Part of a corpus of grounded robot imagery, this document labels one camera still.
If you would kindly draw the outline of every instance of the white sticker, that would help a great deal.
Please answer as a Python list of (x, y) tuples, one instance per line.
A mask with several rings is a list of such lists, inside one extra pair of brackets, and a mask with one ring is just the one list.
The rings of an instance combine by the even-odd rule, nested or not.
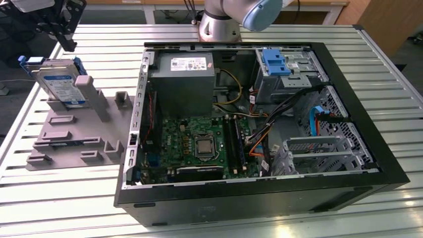
[(270, 170), (270, 164), (269, 164), (265, 160), (262, 160), (262, 168), (263, 168), (266, 171)]
[(142, 3), (141, 0), (122, 0), (122, 3)]
[(49, 89), (65, 104), (78, 105), (86, 102), (81, 90), (74, 86), (74, 79), (70, 75), (45, 76), (45, 79)]
[(289, 63), (289, 67), (290, 68), (298, 68), (298, 64), (297, 63)]
[(279, 151), (279, 146), (277, 145), (277, 144), (274, 144), (274, 146), (273, 146), (273, 152), (278, 152)]
[(257, 104), (257, 97), (250, 95), (250, 103)]
[(171, 60), (171, 71), (207, 70), (206, 57), (203, 58), (174, 58)]

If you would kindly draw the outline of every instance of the metal slatted table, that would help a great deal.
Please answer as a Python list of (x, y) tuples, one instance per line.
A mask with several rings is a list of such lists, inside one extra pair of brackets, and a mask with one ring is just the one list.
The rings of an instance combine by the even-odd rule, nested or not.
[[(119, 166), (30, 172), (26, 160), (49, 112), (37, 85), (0, 148), (0, 236), (422, 237), (423, 99), (366, 32), (352, 26), (242, 30), (245, 41), (325, 42), (412, 183), (338, 212), (146, 228), (114, 207)], [(135, 94), (145, 42), (198, 41), (190, 25), (81, 25), (75, 53), (106, 96)]]

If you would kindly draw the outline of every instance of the open computer tower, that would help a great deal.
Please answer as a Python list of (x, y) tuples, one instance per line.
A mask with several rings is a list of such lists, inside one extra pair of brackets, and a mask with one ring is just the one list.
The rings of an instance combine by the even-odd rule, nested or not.
[(146, 44), (115, 196), (143, 225), (334, 211), (408, 182), (323, 43)]

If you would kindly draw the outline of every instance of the green circuit board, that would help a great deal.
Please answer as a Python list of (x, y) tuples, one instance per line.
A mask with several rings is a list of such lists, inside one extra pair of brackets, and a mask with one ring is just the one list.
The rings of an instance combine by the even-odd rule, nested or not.
[[(238, 125), (243, 138), (251, 134), (249, 120), (238, 119)], [(213, 135), (215, 156), (203, 161), (197, 157), (197, 138), (202, 135)], [(222, 166), (225, 167), (225, 179), (258, 177), (258, 165), (255, 158), (249, 160), (247, 170), (237, 174), (230, 171), (226, 142), (223, 135), (223, 118), (165, 118), (162, 135), (161, 167), (171, 168), (181, 166)], [(155, 183), (166, 182), (166, 178), (157, 175)]]

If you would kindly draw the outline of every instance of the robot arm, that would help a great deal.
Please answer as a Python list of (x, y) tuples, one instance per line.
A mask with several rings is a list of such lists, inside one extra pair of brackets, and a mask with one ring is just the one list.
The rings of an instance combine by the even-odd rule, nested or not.
[[(239, 41), (239, 24), (251, 31), (265, 30), (293, 1), (207, 0), (199, 27), (202, 41)], [(65, 50), (74, 52), (73, 36), (86, 6), (86, 0), (3, 0), (0, 11), (37, 32), (50, 34)]]
[(50, 34), (74, 52), (73, 36), (86, 6), (86, 0), (3, 0), (0, 11), (37, 32)]
[(282, 7), (293, 0), (209, 0), (201, 23), (203, 41), (239, 41), (239, 24), (263, 31), (275, 21)]

